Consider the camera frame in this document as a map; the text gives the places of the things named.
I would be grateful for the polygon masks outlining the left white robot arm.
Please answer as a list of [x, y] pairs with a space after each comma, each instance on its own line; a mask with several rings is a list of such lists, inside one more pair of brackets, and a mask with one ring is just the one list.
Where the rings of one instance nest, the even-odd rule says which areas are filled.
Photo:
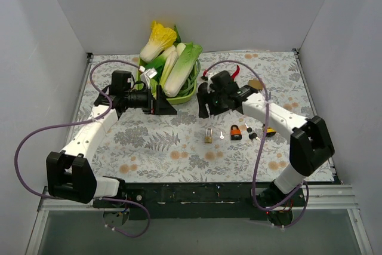
[[90, 161], [107, 132], [127, 109], [141, 109], [146, 115], [175, 115], [177, 110], [168, 102], [162, 87], [152, 88], [156, 76], [154, 68], [140, 69], [140, 90], [131, 72], [117, 70], [112, 73], [110, 85], [100, 90], [91, 109], [89, 123], [83, 125], [75, 137], [60, 151], [47, 156], [48, 192], [56, 198], [89, 203], [106, 198], [114, 207], [126, 203], [125, 182], [116, 177], [96, 177]]

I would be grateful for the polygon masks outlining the orange padlock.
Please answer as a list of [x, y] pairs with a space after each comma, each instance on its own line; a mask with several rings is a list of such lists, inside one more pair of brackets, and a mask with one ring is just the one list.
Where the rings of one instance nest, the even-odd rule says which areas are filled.
[[233, 141], [241, 140], [242, 133], [237, 125], [232, 125], [230, 128], [230, 139]]

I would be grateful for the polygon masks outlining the small brass padlock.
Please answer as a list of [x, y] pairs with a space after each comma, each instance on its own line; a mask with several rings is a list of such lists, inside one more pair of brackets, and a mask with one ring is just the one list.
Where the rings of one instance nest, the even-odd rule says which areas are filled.
[[212, 128], [207, 128], [205, 132], [205, 143], [212, 143]]

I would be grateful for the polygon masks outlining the yellow padlock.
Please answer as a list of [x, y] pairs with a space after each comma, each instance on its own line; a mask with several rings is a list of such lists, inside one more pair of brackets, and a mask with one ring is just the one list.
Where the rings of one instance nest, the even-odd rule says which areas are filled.
[[274, 129], [272, 129], [270, 127], [267, 129], [264, 128], [264, 131], [266, 132], [267, 137], [272, 137], [277, 133]]

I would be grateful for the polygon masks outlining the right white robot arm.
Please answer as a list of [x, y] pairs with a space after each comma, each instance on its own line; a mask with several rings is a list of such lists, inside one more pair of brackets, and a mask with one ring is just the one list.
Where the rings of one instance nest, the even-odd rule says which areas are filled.
[[225, 70], [200, 84], [197, 98], [200, 118], [236, 110], [268, 124], [289, 143], [289, 164], [257, 196], [263, 206], [285, 205], [292, 198], [292, 191], [335, 153], [321, 117], [306, 118], [269, 102], [255, 88], [239, 87]]

